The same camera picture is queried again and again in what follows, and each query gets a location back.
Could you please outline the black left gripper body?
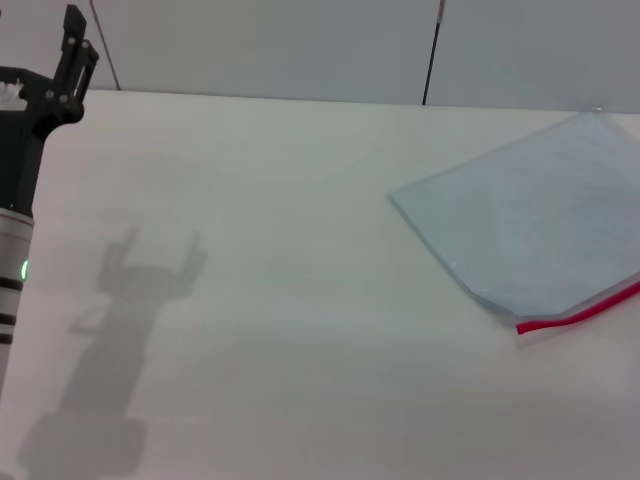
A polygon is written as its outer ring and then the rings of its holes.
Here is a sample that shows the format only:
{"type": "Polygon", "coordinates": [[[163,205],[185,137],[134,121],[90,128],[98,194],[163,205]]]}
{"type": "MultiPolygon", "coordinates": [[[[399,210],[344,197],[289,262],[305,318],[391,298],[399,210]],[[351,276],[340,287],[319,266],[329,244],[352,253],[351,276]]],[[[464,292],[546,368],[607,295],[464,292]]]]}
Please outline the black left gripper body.
{"type": "Polygon", "coordinates": [[[26,102],[22,110],[0,108],[0,208],[30,210],[47,137],[84,116],[84,79],[56,81],[2,66],[0,83],[18,86],[17,98],[26,102]]]}

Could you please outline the clear document bag red zipper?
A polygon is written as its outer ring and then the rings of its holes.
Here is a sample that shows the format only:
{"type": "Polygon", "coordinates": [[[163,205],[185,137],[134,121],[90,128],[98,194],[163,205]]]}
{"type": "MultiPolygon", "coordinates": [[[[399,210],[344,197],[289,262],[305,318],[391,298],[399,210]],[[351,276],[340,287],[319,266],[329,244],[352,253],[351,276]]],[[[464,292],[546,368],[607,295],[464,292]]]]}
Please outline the clear document bag red zipper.
{"type": "Polygon", "coordinates": [[[640,136],[608,114],[574,115],[390,200],[458,285],[519,334],[640,294],[640,136]]]}

